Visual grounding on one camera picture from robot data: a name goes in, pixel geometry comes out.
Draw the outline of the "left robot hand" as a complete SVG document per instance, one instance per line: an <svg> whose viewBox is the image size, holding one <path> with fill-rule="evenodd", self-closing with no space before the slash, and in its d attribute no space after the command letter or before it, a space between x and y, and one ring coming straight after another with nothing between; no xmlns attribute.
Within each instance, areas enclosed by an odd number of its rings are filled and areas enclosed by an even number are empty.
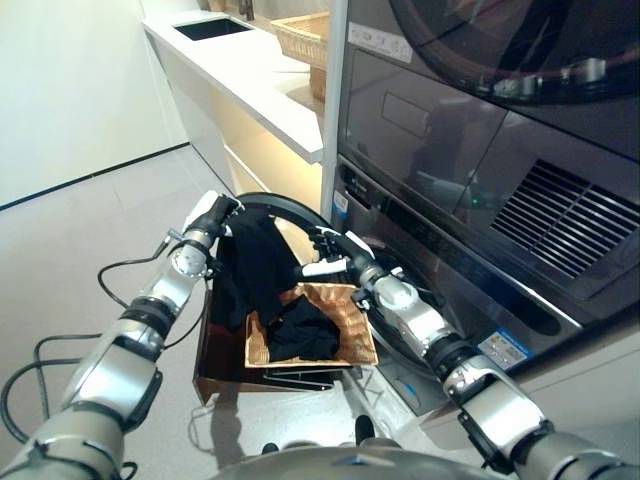
<svg viewBox="0 0 640 480"><path fill-rule="evenodd" d="M217 228L217 236L231 237L233 233L227 220L244 210L245 206L238 199L209 190L187 215L182 233L186 234L190 230L209 232L210 228L206 223L213 223Z"/></svg>

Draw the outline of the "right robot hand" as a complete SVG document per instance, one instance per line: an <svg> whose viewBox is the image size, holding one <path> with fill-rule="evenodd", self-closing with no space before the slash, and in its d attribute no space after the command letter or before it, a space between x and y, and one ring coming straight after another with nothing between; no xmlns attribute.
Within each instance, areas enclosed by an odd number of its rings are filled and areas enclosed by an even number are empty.
<svg viewBox="0 0 640 480"><path fill-rule="evenodd" d="M375 263L370 247L351 231L342 234L328 227L313 226L307 235L319 260L301 266L302 277L347 273L359 283L361 275Z"/></svg>

